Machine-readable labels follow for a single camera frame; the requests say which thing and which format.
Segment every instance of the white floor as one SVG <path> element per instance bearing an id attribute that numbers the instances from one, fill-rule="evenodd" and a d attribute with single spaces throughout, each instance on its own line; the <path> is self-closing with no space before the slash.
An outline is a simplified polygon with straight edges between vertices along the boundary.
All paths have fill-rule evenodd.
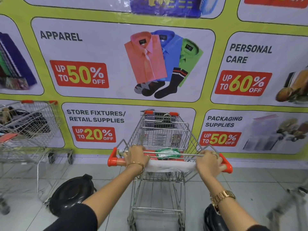
<path id="1" fill-rule="evenodd" d="M 19 170 L 21 165 L 7 166 L 5 175 L 0 179 L 1 185 L 10 181 L 11 175 Z M 69 178 L 82 176 L 85 173 L 93 176 L 97 189 L 101 188 L 115 178 L 121 167 L 108 167 L 105 164 L 74 164 L 65 172 L 53 173 L 53 182 L 60 185 Z M 28 187 L 30 190 L 21 193 L 7 194 L 5 198 L 11 212 L 0 215 L 0 229 L 5 231 L 42 231 L 56 217 L 53 216 L 40 202 L 35 193 L 35 171 L 27 172 L 26 179 L 13 179 L 10 183 L 18 188 Z M 225 189 L 232 190 L 237 201 L 260 224 L 268 225 L 266 214 L 276 203 L 286 195 L 285 189 L 297 186 L 308 176 L 305 169 L 283 169 L 276 166 L 272 169 L 260 167 L 234 168 L 232 174 L 222 174 L 218 179 Z M 109 217 L 105 220 L 99 231 L 128 230 L 127 216 L 131 198 L 131 186 L 122 195 Z M 201 182 L 199 176 L 186 183 L 186 230 L 202 230 L 202 219 L 205 208 L 209 205 L 209 192 Z M 157 220 L 148 217 L 137 220 L 137 230 L 178 230 L 177 220 Z"/>

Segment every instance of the shirt label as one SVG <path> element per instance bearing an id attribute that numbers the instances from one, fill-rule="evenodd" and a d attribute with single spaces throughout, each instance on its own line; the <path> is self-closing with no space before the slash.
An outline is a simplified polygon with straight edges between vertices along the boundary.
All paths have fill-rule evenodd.
<path id="1" fill-rule="evenodd" d="M 145 39 L 142 39 L 142 40 L 139 41 L 139 44 L 143 45 L 143 44 L 145 44 L 146 42 L 147 42 L 147 41 L 146 41 Z"/>
<path id="2" fill-rule="evenodd" d="M 185 48 L 188 49 L 189 51 L 193 50 L 193 47 L 188 44 L 186 44 Z"/>
<path id="3" fill-rule="evenodd" d="M 159 39 L 160 40 L 167 40 L 167 36 L 166 35 L 159 35 Z"/>

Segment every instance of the cart wheel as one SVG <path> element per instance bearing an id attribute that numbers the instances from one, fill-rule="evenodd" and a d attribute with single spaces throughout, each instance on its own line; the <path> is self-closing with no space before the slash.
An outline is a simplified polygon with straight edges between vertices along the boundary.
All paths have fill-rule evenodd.
<path id="1" fill-rule="evenodd" d="M 177 222 L 179 223 L 179 231 L 185 231 L 185 227 L 182 227 L 182 226 L 181 226 L 180 219 L 178 219 Z"/>
<path id="2" fill-rule="evenodd" d="M 5 202 L 4 198 L 0 198 L 0 212 L 2 215 L 7 215 L 11 211 L 11 208 L 7 203 Z"/>
<path id="3" fill-rule="evenodd" d="M 67 154 L 67 158 L 68 158 L 68 163 L 69 164 L 73 164 L 74 163 L 73 154 L 68 153 Z"/>
<path id="4" fill-rule="evenodd" d="M 136 222 L 129 226 L 129 231 L 137 231 Z"/>
<path id="5" fill-rule="evenodd" d="M 50 152 L 48 154 L 48 162 L 50 164 L 53 164 L 54 162 L 56 161 L 56 157 L 55 157 L 55 154 L 53 152 Z"/>

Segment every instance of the blue shirt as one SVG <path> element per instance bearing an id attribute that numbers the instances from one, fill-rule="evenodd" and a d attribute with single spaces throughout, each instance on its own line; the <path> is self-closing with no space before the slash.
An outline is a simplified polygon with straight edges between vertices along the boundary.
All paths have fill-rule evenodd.
<path id="1" fill-rule="evenodd" d="M 170 82 L 173 68 L 179 67 L 183 38 L 167 30 L 158 30 L 151 34 L 159 36 L 167 71 L 167 78 L 159 79 L 159 81 Z"/>

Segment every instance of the red discount label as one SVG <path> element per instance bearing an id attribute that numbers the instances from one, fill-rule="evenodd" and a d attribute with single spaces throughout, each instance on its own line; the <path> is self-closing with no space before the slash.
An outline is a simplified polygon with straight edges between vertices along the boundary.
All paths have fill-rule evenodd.
<path id="1" fill-rule="evenodd" d="M 244 0 L 246 4 L 271 5 L 304 9 L 308 6 L 308 0 Z"/>
<path id="2" fill-rule="evenodd" d="M 211 144 L 212 146 L 235 147 L 241 134 L 241 132 L 203 131 L 200 145 Z"/>
<path id="3" fill-rule="evenodd" d="M 113 127 L 73 126 L 72 129 L 78 142 L 116 142 L 116 132 Z"/>
<path id="4" fill-rule="evenodd" d="M 261 96 L 272 73 L 223 70 L 215 94 Z"/>
<path id="5" fill-rule="evenodd" d="M 109 88 L 105 63 L 50 61 L 59 86 Z"/>

